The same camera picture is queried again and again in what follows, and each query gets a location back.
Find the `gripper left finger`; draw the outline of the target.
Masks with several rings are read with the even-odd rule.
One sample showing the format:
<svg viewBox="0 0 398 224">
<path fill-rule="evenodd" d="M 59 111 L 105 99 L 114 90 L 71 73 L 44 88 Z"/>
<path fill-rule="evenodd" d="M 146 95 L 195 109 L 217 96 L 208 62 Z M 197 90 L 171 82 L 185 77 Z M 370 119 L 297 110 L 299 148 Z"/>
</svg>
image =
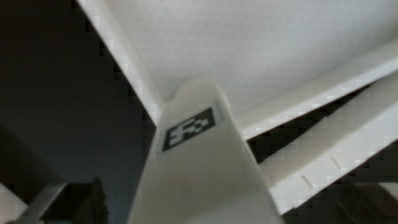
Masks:
<svg viewBox="0 0 398 224">
<path fill-rule="evenodd" d="M 60 183 L 44 187 L 14 224 L 107 224 L 103 184 Z"/>
</svg>

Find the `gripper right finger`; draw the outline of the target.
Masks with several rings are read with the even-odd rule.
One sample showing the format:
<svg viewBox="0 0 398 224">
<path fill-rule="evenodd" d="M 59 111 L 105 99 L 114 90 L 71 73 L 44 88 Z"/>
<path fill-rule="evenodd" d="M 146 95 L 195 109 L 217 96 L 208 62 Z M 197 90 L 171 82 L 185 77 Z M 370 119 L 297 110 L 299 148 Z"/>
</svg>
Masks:
<svg viewBox="0 0 398 224">
<path fill-rule="evenodd" d="M 341 224 L 398 224 L 398 199 L 378 184 L 343 186 L 339 218 Z"/>
</svg>

